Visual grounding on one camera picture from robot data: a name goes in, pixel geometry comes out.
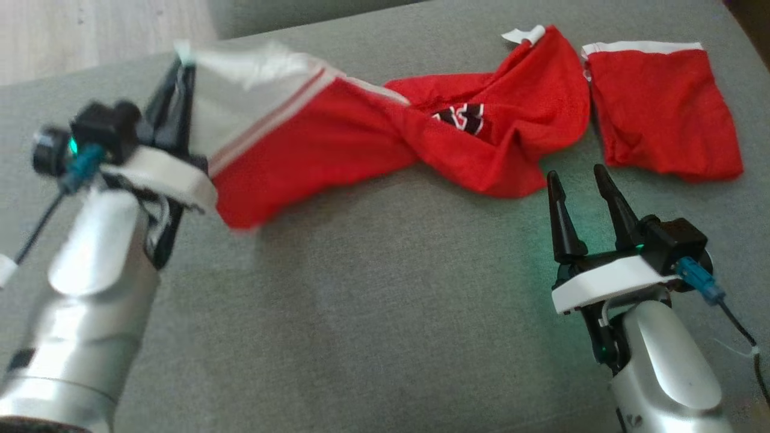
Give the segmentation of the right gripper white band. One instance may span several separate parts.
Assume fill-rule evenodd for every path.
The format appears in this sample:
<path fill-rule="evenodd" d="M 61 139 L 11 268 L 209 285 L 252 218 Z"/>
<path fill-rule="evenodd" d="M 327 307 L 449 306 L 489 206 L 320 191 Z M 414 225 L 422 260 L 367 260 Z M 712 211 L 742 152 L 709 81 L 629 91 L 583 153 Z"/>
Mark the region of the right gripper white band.
<path fill-rule="evenodd" d="M 642 257 L 638 217 L 611 178 L 607 167 L 594 165 L 599 194 L 605 200 L 614 229 L 616 251 L 588 255 L 570 218 L 566 194 L 555 170 L 547 174 L 548 207 L 553 257 L 561 265 L 551 299 L 556 313 L 582 315 L 594 359 L 616 375 L 630 359 L 621 319 L 610 309 L 646 299 L 670 301 L 666 285 L 671 276 L 658 274 Z"/>

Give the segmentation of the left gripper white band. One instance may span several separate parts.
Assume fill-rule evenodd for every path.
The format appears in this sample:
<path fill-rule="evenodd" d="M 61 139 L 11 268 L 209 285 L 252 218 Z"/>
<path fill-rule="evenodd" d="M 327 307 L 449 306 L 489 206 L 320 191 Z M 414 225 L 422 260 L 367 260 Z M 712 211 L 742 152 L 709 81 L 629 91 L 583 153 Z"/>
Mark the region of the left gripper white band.
<path fill-rule="evenodd" d="M 152 93 L 142 118 L 142 145 L 124 164 L 102 164 L 101 172 L 137 195 L 140 203 L 155 202 L 147 252 L 156 269 L 170 260 L 185 211 L 212 213 L 218 194 L 206 169 L 175 156 L 189 156 L 189 136 L 196 66 L 174 60 Z M 170 150 L 173 155 L 152 147 Z"/>

